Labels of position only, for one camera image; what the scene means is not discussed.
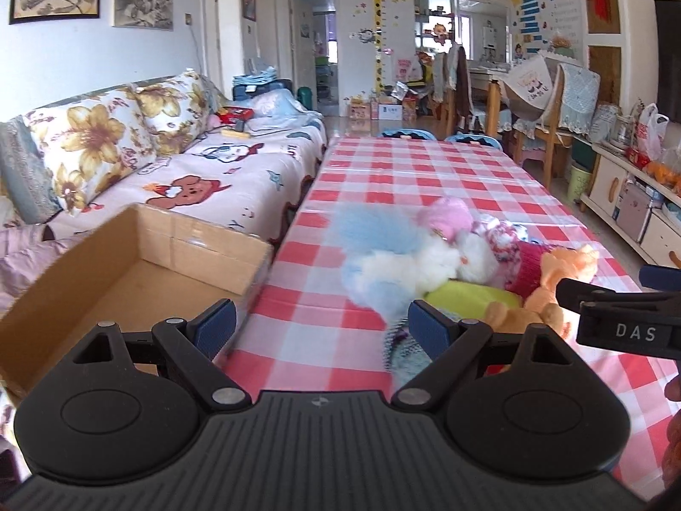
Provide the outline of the person's right hand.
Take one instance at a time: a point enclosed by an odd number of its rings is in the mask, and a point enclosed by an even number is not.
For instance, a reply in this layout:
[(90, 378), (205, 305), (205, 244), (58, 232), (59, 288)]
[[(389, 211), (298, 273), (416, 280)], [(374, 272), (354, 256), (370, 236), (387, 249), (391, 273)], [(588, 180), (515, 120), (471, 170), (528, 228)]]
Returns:
[[(681, 379), (676, 376), (665, 386), (665, 397), (671, 402), (681, 402)], [(663, 482), (670, 488), (679, 479), (681, 472), (681, 411), (676, 413), (667, 426), (668, 446), (661, 462)]]

